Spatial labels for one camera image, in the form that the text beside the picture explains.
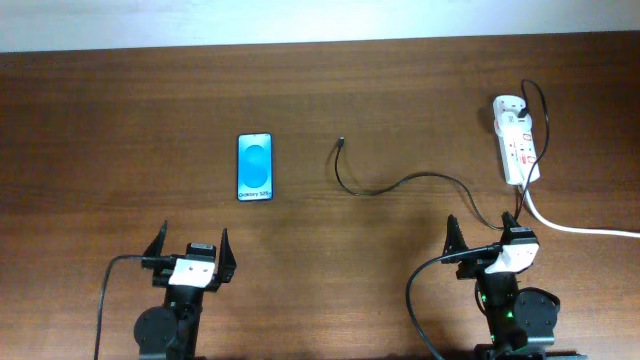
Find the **white power strip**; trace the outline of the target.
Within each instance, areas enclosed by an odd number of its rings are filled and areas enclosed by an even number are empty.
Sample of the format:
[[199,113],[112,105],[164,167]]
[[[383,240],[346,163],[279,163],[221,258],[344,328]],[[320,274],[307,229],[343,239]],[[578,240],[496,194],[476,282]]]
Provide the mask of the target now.
[[522,117],[527,113],[525,109],[525,101],[518,96],[501,95],[493,101],[494,129],[500,147],[504,176],[506,183],[513,186],[524,186],[540,177],[539,166],[535,165],[538,157],[532,128],[529,132],[504,132],[500,126],[503,112],[519,113]]

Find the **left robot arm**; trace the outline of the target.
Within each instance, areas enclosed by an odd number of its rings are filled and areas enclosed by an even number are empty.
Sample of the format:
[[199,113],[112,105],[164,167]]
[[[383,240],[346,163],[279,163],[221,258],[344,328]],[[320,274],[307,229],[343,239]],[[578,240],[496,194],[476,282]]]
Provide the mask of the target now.
[[143,253],[141,266],[152,271],[152,285],[165,290],[160,306],[145,310],[134,325],[140,359],[193,359],[203,299],[229,283],[237,263],[228,231],[218,247],[189,243],[184,254],[161,254],[168,224],[164,223]]

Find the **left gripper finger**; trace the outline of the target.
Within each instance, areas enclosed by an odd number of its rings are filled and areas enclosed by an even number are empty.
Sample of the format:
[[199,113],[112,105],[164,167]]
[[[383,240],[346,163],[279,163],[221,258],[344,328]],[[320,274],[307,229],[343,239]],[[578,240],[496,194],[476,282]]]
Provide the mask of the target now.
[[160,257],[162,253],[162,248],[164,245],[164,240],[168,230],[168,221],[165,220],[153,241],[146,248],[143,253],[144,257]]
[[235,270],[237,263],[230,247],[228,229],[224,228],[221,235],[218,268],[220,270]]

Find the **blue Galaxy smartphone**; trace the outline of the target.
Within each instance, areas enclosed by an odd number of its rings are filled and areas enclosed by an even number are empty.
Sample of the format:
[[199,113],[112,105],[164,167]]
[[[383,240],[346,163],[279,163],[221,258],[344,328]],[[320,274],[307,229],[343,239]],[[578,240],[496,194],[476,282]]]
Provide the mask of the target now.
[[273,137],[270,133],[242,134],[237,139],[237,199],[268,201],[274,195]]

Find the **white USB charger plug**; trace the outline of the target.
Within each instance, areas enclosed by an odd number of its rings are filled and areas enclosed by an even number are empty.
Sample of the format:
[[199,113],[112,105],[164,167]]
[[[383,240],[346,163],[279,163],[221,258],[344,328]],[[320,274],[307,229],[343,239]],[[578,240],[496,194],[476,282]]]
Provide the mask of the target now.
[[529,132],[532,128],[532,119],[528,113],[520,117],[519,113],[506,111],[501,115],[500,126],[504,132]]

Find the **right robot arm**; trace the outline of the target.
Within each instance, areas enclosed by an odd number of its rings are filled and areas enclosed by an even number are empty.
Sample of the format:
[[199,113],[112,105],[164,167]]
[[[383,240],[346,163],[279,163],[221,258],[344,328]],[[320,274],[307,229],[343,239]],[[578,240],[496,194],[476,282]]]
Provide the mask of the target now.
[[540,244],[533,230],[521,226],[510,213],[505,212],[502,221],[498,242],[471,249],[457,218],[449,216],[443,262],[458,266],[459,280],[476,282],[474,296],[491,342],[476,346],[475,358],[544,359],[555,342],[560,300],[545,290],[518,285],[517,275],[533,265]]

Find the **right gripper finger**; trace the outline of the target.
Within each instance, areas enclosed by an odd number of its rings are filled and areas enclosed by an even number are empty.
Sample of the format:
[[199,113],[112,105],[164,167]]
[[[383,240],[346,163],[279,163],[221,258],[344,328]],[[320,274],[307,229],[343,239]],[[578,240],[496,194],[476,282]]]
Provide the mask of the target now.
[[469,248],[459,227],[458,219],[453,214],[450,214],[447,218],[446,238],[442,255],[447,256],[448,260],[462,260],[468,250]]
[[504,234],[515,234],[520,231],[520,224],[517,222],[517,220],[514,218],[514,216],[510,212],[505,211],[501,215],[501,219],[503,222]]

